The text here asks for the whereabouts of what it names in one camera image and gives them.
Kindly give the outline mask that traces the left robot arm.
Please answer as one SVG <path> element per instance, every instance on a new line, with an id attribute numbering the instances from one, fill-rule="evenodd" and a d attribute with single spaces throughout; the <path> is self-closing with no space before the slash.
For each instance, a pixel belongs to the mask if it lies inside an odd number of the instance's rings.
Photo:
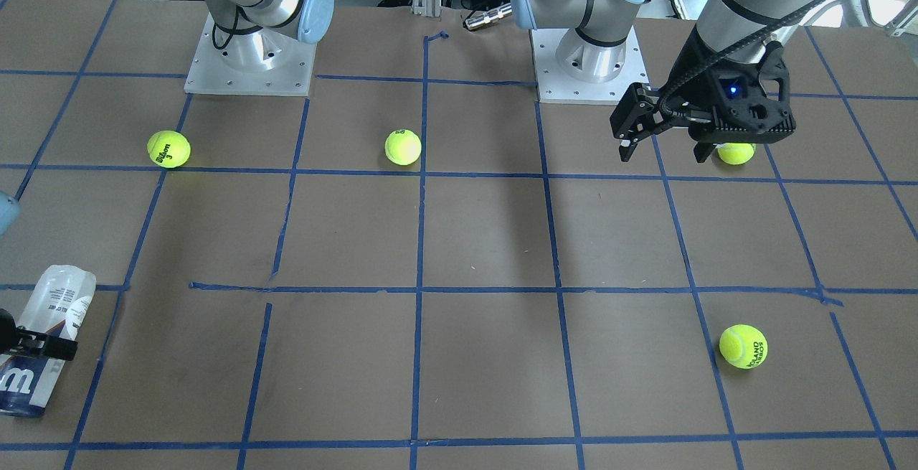
<path id="1" fill-rule="evenodd" d="M 828 0 L 707 0 L 659 90 L 633 81 L 610 115 L 619 155 L 680 127 L 705 162 L 722 144 L 773 144 L 791 136 L 787 39 Z M 586 83 L 622 77 L 628 35 L 646 0 L 511 0 L 519 28 L 561 29 L 562 71 Z"/>

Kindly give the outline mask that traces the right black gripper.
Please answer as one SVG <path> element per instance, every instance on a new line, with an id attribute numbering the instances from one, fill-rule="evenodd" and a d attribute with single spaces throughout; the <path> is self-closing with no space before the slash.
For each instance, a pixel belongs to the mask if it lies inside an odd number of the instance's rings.
<path id="1" fill-rule="evenodd" d="M 19 334 L 14 317 L 6 309 L 0 310 L 1 354 L 32 359 L 55 359 L 72 361 L 78 350 L 78 342 L 49 334 Z"/>

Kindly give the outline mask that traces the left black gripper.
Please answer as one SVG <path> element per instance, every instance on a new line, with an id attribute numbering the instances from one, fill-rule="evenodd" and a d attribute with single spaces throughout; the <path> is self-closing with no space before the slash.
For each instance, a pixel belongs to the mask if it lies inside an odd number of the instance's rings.
<path id="1" fill-rule="evenodd" d="M 699 140 L 702 126 L 711 123 L 712 118 L 707 108 L 711 91 L 705 83 L 704 73 L 722 60 L 757 64 L 763 57 L 766 44 L 748 42 L 747 46 L 759 50 L 760 54 L 752 61 L 734 60 L 730 55 L 710 48 L 703 41 L 699 27 L 695 26 L 676 56 L 668 82 L 659 92 L 645 83 L 630 84 L 610 115 L 611 132 L 620 141 L 617 148 L 620 161 L 629 162 L 643 140 L 675 127 L 683 127 L 697 142 L 693 146 L 696 162 L 705 163 L 720 144 Z"/>

